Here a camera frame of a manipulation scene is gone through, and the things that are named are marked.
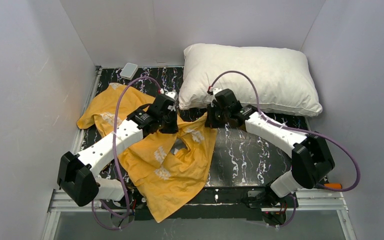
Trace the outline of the yellow and blue pillowcase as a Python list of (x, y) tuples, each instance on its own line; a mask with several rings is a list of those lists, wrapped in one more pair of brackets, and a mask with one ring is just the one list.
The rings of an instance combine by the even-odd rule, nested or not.
[[(80, 129), (96, 126), (105, 137), (128, 114), (153, 101), (153, 96), (134, 87), (111, 83), (92, 100), (76, 124)], [(147, 198), (149, 211), (157, 223), (193, 199), (208, 181), (217, 130), (205, 127), (206, 118), (203, 115), (193, 122), (178, 118), (177, 133), (150, 134), (118, 153), (121, 166)]]

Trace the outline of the white pillow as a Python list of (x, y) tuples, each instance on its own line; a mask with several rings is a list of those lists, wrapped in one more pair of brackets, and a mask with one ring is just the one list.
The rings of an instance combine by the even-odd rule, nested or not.
[(243, 105), (263, 112), (316, 117), (322, 113), (307, 56), (275, 47), (236, 47), (196, 43), (183, 51), (182, 110), (205, 108), (210, 85), (230, 89)]

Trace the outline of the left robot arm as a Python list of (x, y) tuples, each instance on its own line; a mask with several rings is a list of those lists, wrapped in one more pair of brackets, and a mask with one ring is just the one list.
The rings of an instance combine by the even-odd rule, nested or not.
[(128, 192), (119, 180), (100, 178), (101, 170), (116, 159), (115, 153), (123, 152), (148, 135), (176, 133), (177, 98), (174, 91), (160, 93), (153, 103), (127, 115), (116, 131), (76, 154), (65, 153), (60, 159), (57, 184), (79, 207), (94, 200), (120, 201)]

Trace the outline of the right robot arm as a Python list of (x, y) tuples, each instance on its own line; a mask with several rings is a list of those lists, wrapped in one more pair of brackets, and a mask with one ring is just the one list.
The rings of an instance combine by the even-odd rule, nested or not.
[(301, 189), (313, 189), (335, 167), (326, 141), (301, 129), (289, 130), (277, 121), (262, 117), (252, 105), (242, 106), (230, 89), (210, 89), (206, 127), (233, 128), (256, 135), (286, 153), (291, 169), (268, 183), (259, 195), (262, 200), (279, 200)]

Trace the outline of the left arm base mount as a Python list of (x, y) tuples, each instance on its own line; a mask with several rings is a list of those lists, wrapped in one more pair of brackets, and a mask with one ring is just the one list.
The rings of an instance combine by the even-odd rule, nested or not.
[[(152, 220), (153, 216), (148, 208), (148, 199), (144, 197), (136, 187), (128, 187), (128, 202), (130, 203), (130, 214), (135, 217), (137, 221)], [(120, 201), (104, 199), (102, 209), (111, 209), (113, 212), (122, 215), (127, 210), (126, 200), (123, 197)]]

